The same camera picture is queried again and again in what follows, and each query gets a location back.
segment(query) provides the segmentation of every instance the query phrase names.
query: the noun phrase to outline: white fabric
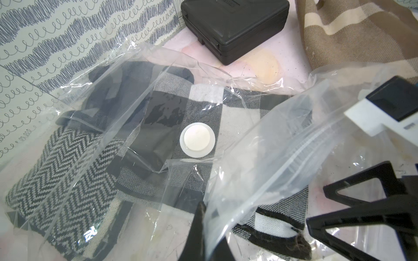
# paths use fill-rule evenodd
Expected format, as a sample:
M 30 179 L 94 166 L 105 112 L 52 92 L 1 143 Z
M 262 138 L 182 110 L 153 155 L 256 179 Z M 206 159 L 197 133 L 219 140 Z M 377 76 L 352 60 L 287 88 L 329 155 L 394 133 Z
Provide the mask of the white fabric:
M 211 84 L 195 84 L 190 88 L 189 99 L 195 101 L 209 101 L 211 103 L 222 103 L 224 96 L 223 86 Z
M 291 238 L 298 234 L 292 229 L 291 224 L 258 213 L 255 213 L 254 229 L 281 238 Z
M 231 145 L 231 141 L 241 138 L 259 120 L 259 109 L 246 109 L 246 112 L 243 113 L 242 108 L 224 106 L 215 156 L 221 155 Z

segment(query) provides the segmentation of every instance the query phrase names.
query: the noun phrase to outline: white device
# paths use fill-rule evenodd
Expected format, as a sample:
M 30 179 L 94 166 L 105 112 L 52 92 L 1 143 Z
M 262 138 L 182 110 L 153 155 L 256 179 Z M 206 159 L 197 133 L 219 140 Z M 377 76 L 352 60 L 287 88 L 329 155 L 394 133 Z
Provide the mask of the white device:
M 418 86 L 395 76 L 344 114 L 369 136 L 386 128 L 418 146 Z

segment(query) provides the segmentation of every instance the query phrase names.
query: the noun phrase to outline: folded blanket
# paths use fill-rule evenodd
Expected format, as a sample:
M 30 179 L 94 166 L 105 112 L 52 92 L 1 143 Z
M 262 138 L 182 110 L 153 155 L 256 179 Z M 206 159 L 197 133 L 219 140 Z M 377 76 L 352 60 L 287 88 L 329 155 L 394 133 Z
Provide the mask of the folded blanket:
M 106 69 L 95 69 L 90 79 Z M 209 125 L 216 144 L 203 159 L 218 156 L 289 96 L 193 83 L 185 68 L 130 61 L 112 68 L 94 85 L 81 110 L 57 120 L 62 127 L 38 164 L 7 195 L 7 204 L 16 210 L 9 215 L 12 222 L 20 227 L 28 220 L 67 260 L 101 261 L 121 234 L 133 203 L 194 213 L 215 169 L 211 163 L 198 163 L 173 168 L 170 175 L 160 172 L 166 160 L 190 158 L 180 148 L 181 131 L 194 122 Z M 155 84 L 152 91 L 70 188 L 95 142 L 150 84 Z M 306 188 L 260 206 L 234 232 L 283 258 L 308 258 L 310 247 L 301 236 L 307 195 Z
M 296 0 L 312 69 L 342 62 L 388 63 L 418 82 L 418 21 L 393 0 Z

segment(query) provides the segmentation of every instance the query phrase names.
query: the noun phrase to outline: case lid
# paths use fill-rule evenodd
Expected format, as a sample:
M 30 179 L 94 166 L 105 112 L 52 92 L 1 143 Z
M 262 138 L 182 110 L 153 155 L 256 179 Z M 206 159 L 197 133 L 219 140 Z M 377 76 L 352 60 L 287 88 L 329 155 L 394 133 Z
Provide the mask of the case lid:
M 229 51 L 256 34 L 263 23 L 283 15 L 287 0 L 186 0 L 183 16 L 220 51 Z

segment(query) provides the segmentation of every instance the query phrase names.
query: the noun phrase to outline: black plastic case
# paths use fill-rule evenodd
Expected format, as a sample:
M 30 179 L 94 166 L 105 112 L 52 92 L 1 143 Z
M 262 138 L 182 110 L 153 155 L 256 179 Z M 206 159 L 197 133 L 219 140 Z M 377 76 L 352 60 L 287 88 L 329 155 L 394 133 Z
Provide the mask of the black plastic case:
M 289 2 L 186 0 L 181 12 L 199 42 L 228 65 L 283 29 Z

